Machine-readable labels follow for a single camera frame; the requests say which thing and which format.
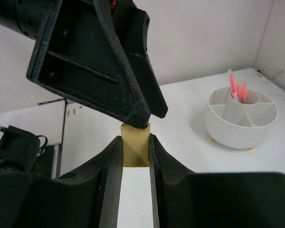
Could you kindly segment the red thin pen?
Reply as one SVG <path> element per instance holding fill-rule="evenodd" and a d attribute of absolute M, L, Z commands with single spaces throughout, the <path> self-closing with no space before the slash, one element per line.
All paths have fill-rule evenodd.
<path fill-rule="evenodd" d="M 234 81 L 234 77 L 233 77 L 233 73 L 231 69 L 228 70 L 228 74 L 229 74 L 229 80 L 230 80 L 231 96 L 236 102 L 238 102 L 238 95 L 237 95 L 235 81 Z"/>

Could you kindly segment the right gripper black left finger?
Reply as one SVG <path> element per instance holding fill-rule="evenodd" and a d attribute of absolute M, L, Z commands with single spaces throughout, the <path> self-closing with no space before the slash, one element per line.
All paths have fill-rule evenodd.
<path fill-rule="evenodd" d="M 123 174 L 123 143 L 58 179 L 0 174 L 0 228 L 115 228 Z"/>

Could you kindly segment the pink marker pen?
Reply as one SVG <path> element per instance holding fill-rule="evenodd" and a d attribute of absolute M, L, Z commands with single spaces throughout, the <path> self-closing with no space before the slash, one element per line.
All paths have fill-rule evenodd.
<path fill-rule="evenodd" d="M 239 103 L 242 103 L 242 89 L 241 86 L 237 86 L 237 100 Z"/>

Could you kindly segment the orange thin pen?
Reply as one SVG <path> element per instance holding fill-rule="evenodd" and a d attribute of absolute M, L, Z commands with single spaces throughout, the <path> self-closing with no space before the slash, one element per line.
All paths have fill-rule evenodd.
<path fill-rule="evenodd" d="M 246 104 L 247 103 L 247 94 L 246 94 L 246 86 L 243 85 L 241 88 L 241 103 Z"/>

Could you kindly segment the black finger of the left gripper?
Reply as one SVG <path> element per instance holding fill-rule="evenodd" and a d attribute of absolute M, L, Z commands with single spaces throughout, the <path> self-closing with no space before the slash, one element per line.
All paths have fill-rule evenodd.
<path fill-rule="evenodd" d="M 27 78 L 136 128 L 151 116 L 107 0 L 57 1 L 40 24 Z"/>
<path fill-rule="evenodd" d="M 114 29 L 133 70 L 151 114 L 164 118 L 168 106 L 147 54 L 150 18 L 132 0 L 111 1 Z"/>

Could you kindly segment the small yellow eraser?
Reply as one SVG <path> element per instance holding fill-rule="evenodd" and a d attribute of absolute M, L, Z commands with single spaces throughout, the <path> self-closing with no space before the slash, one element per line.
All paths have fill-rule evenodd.
<path fill-rule="evenodd" d="M 150 124 L 138 129 L 122 123 L 123 166 L 128 168 L 149 167 Z"/>

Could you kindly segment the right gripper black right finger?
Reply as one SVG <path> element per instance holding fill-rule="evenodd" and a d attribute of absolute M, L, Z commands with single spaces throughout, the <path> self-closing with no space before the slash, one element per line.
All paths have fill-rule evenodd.
<path fill-rule="evenodd" d="M 156 228 L 285 228 L 285 174 L 196 173 L 149 136 Z"/>

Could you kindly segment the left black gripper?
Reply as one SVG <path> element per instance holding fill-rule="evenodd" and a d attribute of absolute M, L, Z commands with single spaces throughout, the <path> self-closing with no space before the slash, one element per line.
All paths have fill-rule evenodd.
<path fill-rule="evenodd" d="M 37 40 L 41 22 L 59 0 L 0 0 L 0 25 Z"/>

